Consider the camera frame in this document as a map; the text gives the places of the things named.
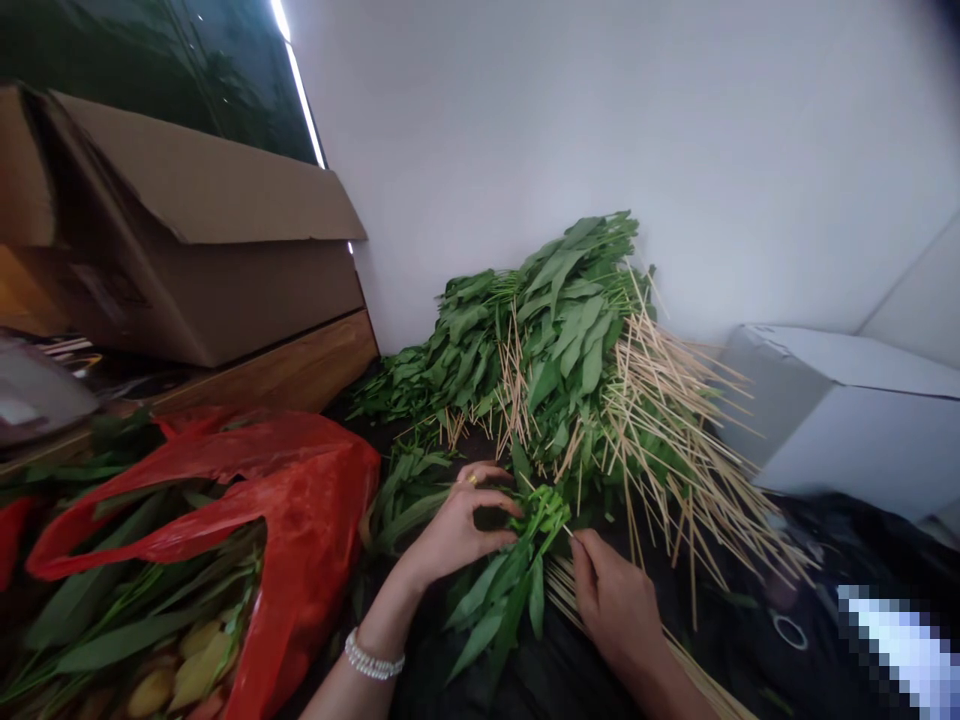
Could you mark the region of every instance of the wooden board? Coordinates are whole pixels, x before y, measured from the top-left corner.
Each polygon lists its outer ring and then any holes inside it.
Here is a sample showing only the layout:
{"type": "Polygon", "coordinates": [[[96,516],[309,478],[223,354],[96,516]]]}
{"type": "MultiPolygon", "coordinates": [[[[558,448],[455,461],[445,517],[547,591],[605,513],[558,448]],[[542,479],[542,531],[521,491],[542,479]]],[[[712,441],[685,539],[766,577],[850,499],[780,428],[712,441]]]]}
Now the wooden board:
{"type": "MultiPolygon", "coordinates": [[[[148,401],[157,415],[198,405],[260,405],[319,412],[358,379],[379,355],[366,310],[268,350],[234,367],[204,373],[148,401]]],[[[136,405],[124,403],[121,415],[136,405]]],[[[0,482],[31,463],[65,462],[86,449],[90,431],[81,427],[0,465],[0,482]]]]}

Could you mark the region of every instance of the pearl bracelet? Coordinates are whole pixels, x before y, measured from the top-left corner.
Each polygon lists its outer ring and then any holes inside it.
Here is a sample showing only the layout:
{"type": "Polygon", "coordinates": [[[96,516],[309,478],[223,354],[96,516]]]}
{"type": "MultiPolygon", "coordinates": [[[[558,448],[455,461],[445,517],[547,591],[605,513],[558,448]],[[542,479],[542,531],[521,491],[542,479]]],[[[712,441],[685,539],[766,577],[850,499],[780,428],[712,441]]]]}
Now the pearl bracelet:
{"type": "Polygon", "coordinates": [[[354,628],[347,636],[347,643],[343,648],[343,652],[357,672],[374,680],[389,680],[392,677],[396,677],[403,670],[403,664],[407,659],[406,655],[403,655],[395,663],[391,663],[386,660],[377,660],[377,658],[370,657],[357,647],[357,628],[354,628]]]}

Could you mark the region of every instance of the red plastic bag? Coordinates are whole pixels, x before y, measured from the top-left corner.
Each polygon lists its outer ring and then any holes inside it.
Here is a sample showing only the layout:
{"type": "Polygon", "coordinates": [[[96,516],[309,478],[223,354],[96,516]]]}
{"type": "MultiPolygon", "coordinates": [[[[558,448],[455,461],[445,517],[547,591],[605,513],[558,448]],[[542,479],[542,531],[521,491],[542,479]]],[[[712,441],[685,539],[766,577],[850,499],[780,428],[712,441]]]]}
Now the red plastic bag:
{"type": "Polygon", "coordinates": [[[306,675],[332,630],[359,551],[357,524],[379,478],[380,456],[319,415],[200,408],[160,418],[167,444],[83,497],[46,529],[27,559],[43,580],[140,558],[181,562],[240,526],[267,523],[259,595],[226,720],[266,718],[306,675]],[[234,483],[226,495],[124,548],[71,557],[108,520],[97,503],[180,478],[234,483]]]}

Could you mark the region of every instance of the yellow fruit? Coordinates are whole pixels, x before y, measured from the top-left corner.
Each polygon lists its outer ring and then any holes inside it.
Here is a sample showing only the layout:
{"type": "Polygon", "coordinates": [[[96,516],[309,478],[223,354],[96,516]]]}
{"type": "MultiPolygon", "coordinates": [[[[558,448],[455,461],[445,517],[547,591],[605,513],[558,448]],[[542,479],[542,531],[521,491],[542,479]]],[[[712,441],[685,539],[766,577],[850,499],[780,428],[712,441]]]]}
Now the yellow fruit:
{"type": "Polygon", "coordinates": [[[103,688],[87,695],[87,699],[83,701],[83,705],[80,707],[80,712],[77,713],[76,720],[100,720],[100,716],[107,709],[113,693],[113,688],[103,688]]]}
{"type": "Polygon", "coordinates": [[[199,652],[203,652],[206,650],[210,639],[218,632],[220,632],[219,620],[211,620],[205,625],[201,625],[197,629],[192,630],[180,641],[180,654],[186,660],[199,652]]]}
{"type": "Polygon", "coordinates": [[[170,668],[159,668],[147,675],[130,696],[127,715],[132,718],[153,715],[170,700],[175,679],[170,668]]]}
{"type": "Polygon", "coordinates": [[[203,698],[204,691],[226,672],[227,665],[220,667],[230,649],[230,636],[216,633],[207,643],[206,649],[191,656],[177,671],[173,702],[169,710],[179,710],[203,698]]]}

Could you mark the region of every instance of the woman's right hand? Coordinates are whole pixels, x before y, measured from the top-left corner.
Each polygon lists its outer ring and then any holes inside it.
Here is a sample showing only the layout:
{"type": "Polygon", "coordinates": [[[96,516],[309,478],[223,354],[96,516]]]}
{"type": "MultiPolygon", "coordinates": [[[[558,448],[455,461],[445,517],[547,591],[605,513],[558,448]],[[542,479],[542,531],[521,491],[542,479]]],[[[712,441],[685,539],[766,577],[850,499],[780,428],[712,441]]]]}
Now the woman's right hand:
{"type": "Polygon", "coordinates": [[[653,582],[600,539],[574,534],[573,569],[580,617],[600,654],[625,685],[671,666],[653,582]]]}

